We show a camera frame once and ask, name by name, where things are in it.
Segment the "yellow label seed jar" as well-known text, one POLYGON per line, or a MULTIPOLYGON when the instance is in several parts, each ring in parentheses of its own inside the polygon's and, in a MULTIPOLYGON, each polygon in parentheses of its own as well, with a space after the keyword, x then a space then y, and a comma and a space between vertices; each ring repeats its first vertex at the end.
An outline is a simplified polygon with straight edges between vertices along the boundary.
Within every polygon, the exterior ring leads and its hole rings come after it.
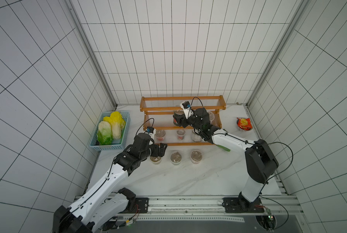
POLYGON ((153 156, 150 156, 150 161, 155 164, 155 165, 158 165, 161 163, 162 161, 162 157, 153 157, 153 156))

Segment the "green label seed jar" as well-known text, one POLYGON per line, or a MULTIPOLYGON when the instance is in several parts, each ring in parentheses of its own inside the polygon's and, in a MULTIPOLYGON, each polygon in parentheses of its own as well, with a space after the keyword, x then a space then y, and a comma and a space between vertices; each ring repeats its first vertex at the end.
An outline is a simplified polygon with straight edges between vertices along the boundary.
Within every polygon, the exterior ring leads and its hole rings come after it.
POLYGON ((179 165, 182 162, 182 155, 180 152, 178 151, 174 151, 171 155, 170 155, 170 161, 173 165, 179 165))

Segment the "dark green tin can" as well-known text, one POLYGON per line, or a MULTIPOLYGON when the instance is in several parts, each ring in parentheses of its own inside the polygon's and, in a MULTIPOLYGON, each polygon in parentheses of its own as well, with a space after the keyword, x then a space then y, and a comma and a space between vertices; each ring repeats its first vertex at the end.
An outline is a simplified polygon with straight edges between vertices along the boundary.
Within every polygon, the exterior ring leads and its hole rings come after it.
POLYGON ((183 120, 186 119, 182 110, 175 110, 173 114, 173 123, 176 126, 182 127, 183 120))

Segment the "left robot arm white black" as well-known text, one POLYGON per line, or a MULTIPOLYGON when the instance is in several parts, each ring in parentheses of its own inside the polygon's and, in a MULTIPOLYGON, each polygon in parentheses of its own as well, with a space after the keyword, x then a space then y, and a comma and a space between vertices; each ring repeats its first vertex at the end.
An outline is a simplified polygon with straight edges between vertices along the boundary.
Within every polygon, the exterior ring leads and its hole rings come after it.
POLYGON ((94 233, 112 217, 124 211, 131 212, 136 195, 127 188, 107 197, 136 170, 141 162, 152 157, 163 157, 167 144, 156 144, 147 133, 139 133, 133 144, 127 146, 112 161, 103 177, 69 207, 60 206, 54 213, 54 233, 94 233))

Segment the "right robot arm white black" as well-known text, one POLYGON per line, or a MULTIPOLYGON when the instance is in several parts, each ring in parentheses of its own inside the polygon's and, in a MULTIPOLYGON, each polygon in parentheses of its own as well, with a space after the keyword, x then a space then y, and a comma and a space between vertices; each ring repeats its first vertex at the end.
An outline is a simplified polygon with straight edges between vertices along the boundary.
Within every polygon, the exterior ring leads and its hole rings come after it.
POLYGON ((184 102, 182 109, 180 114, 177 112, 173 114, 173 123, 176 126, 183 128, 191 126, 194 132, 208 143, 231 151, 244 152, 249 177, 238 197, 233 201, 224 202, 223 206, 226 210, 237 213, 252 211, 260 202, 262 189, 279 166, 268 143, 262 139, 248 141, 237 138, 224 129, 211 124, 205 108, 193 111, 190 104, 184 102))

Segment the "small red jar bottom middle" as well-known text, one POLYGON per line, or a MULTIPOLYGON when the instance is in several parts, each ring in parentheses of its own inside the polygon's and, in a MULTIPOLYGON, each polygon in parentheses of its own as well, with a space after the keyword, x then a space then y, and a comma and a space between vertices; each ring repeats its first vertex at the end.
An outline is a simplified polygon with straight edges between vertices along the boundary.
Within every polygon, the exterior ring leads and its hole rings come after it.
POLYGON ((183 140, 184 137, 185 137, 186 131, 183 130, 183 129, 179 129, 179 130, 176 131, 176 134, 177 134, 177 139, 178 140, 183 140))

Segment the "small red jar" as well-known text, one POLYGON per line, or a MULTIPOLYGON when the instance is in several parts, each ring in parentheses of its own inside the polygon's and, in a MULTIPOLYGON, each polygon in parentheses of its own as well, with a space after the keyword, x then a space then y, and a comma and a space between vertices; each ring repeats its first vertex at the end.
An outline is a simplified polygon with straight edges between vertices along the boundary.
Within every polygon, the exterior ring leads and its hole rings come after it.
POLYGON ((183 129, 179 129, 179 130, 176 131, 176 134, 177 134, 177 139, 178 140, 183 140, 184 137, 185 137, 186 131, 183 130, 183 129))
POLYGON ((166 137, 166 131, 165 130, 157 130, 155 134, 157 141, 164 141, 166 137))

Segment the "small red jar bottom left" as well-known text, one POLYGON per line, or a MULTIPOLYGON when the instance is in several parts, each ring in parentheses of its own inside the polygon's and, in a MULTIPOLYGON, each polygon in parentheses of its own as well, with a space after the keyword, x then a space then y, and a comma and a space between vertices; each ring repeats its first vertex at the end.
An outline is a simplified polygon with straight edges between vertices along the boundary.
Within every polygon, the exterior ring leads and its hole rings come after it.
POLYGON ((155 134, 157 141, 164 141, 166 137, 166 131, 165 130, 157 130, 155 134))

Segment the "wooden three-tier shelf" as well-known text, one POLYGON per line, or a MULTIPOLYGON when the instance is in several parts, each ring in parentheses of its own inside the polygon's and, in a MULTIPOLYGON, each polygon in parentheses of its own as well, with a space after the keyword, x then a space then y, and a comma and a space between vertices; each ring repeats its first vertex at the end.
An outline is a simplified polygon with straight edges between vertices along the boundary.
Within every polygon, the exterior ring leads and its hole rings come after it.
POLYGON ((210 145, 210 137, 222 128, 220 111, 226 109, 222 95, 204 97, 142 97, 140 111, 144 113, 143 129, 157 132, 185 131, 189 139, 170 140, 169 146, 210 145))

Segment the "blue plastic basket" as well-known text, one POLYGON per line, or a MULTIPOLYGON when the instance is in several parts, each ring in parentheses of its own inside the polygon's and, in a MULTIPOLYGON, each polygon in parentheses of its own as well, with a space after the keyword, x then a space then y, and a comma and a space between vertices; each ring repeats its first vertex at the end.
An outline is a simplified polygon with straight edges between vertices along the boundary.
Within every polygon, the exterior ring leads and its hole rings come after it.
POLYGON ((129 124, 128 112, 103 112, 93 131, 89 147, 97 151, 124 149, 129 124))

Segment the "yellow white napa cabbage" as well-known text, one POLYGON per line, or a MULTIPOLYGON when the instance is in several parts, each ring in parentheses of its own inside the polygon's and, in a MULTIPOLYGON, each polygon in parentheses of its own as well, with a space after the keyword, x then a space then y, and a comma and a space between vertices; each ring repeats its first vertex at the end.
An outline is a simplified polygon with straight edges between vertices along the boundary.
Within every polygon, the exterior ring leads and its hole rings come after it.
POLYGON ((114 140, 122 138, 122 131, 125 128, 126 121, 123 119, 120 112, 112 112, 110 116, 103 117, 103 121, 106 121, 110 124, 114 140))

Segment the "green snack packet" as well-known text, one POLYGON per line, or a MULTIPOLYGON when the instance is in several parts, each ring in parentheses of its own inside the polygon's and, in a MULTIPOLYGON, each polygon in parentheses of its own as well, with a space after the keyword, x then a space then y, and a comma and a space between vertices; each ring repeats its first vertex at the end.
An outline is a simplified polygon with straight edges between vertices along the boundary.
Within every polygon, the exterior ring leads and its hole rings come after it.
POLYGON ((223 149, 224 151, 230 152, 231 150, 225 146, 217 145, 217 147, 223 149))

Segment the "green white napa cabbage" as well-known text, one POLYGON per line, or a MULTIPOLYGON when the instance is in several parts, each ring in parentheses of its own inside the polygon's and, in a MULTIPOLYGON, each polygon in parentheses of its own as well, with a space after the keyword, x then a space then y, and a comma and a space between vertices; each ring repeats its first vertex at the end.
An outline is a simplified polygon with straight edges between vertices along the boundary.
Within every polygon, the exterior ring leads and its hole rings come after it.
POLYGON ((107 121, 98 124, 97 140, 100 145, 111 145, 113 141, 111 125, 107 121))

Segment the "red snack bag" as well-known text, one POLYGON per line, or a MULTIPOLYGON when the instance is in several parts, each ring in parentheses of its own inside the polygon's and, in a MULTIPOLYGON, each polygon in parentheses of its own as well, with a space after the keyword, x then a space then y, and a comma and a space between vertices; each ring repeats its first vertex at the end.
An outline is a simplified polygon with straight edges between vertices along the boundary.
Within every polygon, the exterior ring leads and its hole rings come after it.
POLYGON ((236 121, 236 125, 239 128, 239 130, 242 130, 242 131, 250 131, 253 129, 250 118, 238 117, 236 121))

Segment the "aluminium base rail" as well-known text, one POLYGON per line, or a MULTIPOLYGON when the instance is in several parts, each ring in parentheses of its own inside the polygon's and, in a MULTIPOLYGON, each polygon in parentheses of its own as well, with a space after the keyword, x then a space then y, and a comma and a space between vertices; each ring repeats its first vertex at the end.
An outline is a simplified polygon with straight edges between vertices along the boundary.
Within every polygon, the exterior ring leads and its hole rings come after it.
POLYGON ((257 216, 263 220, 272 216, 296 217, 298 226, 311 232, 302 208, 294 196, 263 196, 251 204, 233 196, 150 196, 135 197, 114 193, 96 200, 80 197, 69 207, 67 216, 80 219, 90 230, 96 230, 112 217, 128 215, 141 220, 234 220, 238 215, 257 216))

